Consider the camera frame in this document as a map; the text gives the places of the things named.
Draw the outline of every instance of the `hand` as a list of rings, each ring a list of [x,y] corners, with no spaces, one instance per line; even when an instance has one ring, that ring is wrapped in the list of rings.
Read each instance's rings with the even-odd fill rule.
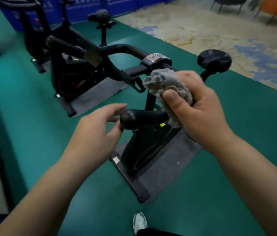
[[[82,117],[59,161],[70,164],[74,169],[96,170],[117,146],[123,129],[115,116],[126,107],[125,103],[109,104]],[[108,133],[107,122],[115,122]]]
[[[196,103],[193,107],[176,91],[167,90],[164,100],[179,118],[187,133],[207,151],[214,154],[235,138],[229,128],[215,91],[205,86],[194,71],[179,71],[176,76],[185,83]]]

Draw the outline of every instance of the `sneaker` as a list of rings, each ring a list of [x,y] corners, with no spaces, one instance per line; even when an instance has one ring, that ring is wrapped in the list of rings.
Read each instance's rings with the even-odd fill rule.
[[[136,235],[140,229],[147,228],[147,220],[142,212],[134,214],[133,217],[133,230]]]

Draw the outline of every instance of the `floor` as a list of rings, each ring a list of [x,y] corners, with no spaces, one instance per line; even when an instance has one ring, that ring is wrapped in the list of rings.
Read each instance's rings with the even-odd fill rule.
[[[192,54],[206,49],[227,51],[231,70],[277,89],[277,18],[251,11],[249,3],[223,6],[214,0],[177,0],[120,16],[118,21]]]
[[[96,44],[93,23],[74,25]],[[122,23],[108,31],[108,43],[126,43],[159,52],[178,69],[200,73],[196,55]],[[0,158],[13,201],[33,187],[61,156],[79,118],[68,118],[53,97],[50,75],[30,63],[23,36],[0,14]],[[139,63],[125,54],[111,57],[119,68]],[[233,131],[277,165],[277,91],[234,71],[206,83],[218,94]],[[146,93],[126,89],[98,107],[126,102],[142,109]],[[126,131],[120,142],[131,136]],[[218,163],[201,151],[153,202],[139,204],[111,162],[104,163],[74,196],[59,235],[133,235],[132,218],[143,211],[148,225],[181,235],[265,235],[227,181]]]

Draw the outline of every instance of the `gray chair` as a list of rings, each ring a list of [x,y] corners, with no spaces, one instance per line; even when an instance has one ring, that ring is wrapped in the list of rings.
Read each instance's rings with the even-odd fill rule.
[[[242,5],[246,2],[247,0],[214,0],[214,3],[211,7],[211,9],[213,8],[213,6],[215,5],[215,3],[220,4],[220,8],[219,8],[219,12],[222,10],[222,6],[223,5],[227,5],[227,6],[232,6],[232,5],[240,5],[240,9],[239,9],[239,13],[241,12],[241,8]]]

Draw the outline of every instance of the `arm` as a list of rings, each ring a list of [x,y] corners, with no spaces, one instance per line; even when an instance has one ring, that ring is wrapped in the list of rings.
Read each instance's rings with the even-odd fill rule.
[[[122,129],[114,116],[126,106],[110,104],[80,120],[62,157],[1,223],[0,235],[58,233],[76,191],[116,147]],[[107,121],[116,122],[109,133]]]
[[[277,235],[277,167],[229,128],[219,99],[193,71],[177,72],[196,103],[190,107],[175,91],[163,98],[185,130],[213,154],[224,174],[269,235]]]

